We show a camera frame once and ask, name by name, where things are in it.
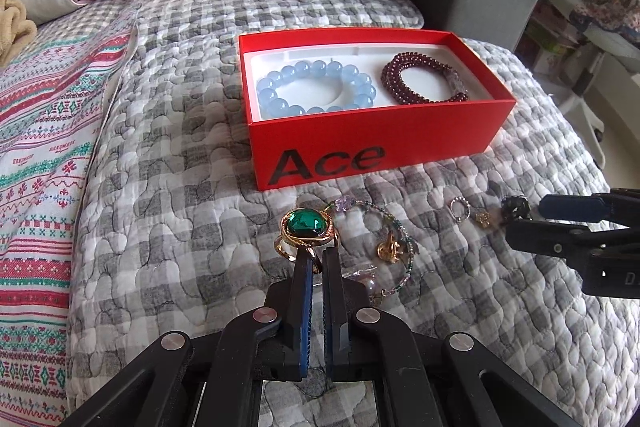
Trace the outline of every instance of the beige plush rope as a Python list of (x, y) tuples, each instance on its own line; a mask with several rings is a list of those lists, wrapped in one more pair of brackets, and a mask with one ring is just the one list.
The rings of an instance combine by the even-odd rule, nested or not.
[(36, 37), (36, 25), (27, 20), (27, 10), (20, 0), (0, 0), (0, 68)]

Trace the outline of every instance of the red box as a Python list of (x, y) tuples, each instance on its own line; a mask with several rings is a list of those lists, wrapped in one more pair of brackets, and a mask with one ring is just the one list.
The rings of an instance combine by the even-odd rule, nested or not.
[[(449, 32), (396, 28), (284, 30), (242, 35), (239, 48), (249, 138), (260, 190), (481, 153), (516, 103), (489, 67)], [(467, 86), (476, 82), (470, 92), (478, 93), (477, 99), (261, 120), (255, 83), (270, 69), (280, 69), (267, 68), (268, 64), (261, 64), (262, 59), (273, 62), (277, 58), (278, 65), (284, 66), (286, 60), (278, 58), (281, 55), (295, 55), (300, 60), (301, 54), (318, 57), (353, 52), (353, 58), (362, 54), (360, 58), (369, 60), (374, 71), (365, 72), (379, 78), (382, 67), (394, 54), (408, 48), (448, 62)], [(403, 78), (412, 70), (405, 71)]]

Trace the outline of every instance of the purple crystal bead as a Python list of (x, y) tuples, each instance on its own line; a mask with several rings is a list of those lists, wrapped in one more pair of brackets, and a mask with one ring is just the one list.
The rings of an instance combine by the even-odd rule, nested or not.
[(356, 198), (353, 196), (340, 196), (334, 201), (336, 212), (346, 212), (356, 204)]

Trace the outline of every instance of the green bead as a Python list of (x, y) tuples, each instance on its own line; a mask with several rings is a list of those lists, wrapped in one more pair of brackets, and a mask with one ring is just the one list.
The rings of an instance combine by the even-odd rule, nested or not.
[(327, 223), (320, 212), (311, 208), (295, 210), (287, 221), (287, 232), (294, 237), (311, 239), (326, 232)]

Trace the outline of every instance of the silver rivet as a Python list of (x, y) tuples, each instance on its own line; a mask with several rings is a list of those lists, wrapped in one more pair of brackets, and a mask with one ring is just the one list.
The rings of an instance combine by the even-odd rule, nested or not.
[(456, 351), (470, 351), (474, 340), (466, 333), (454, 333), (449, 337), (449, 345)]
[(254, 312), (254, 321), (268, 324), (278, 318), (278, 312), (273, 308), (258, 308)]
[(184, 337), (180, 333), (169, 333), (162, 337), (160, 345), (167, 351), (175, 351), (184, 346)]
[(375, 324), (380, 320), (380, 312), (375, 308), (362, 308), (356, 312), (356, 318), (365, 324)]

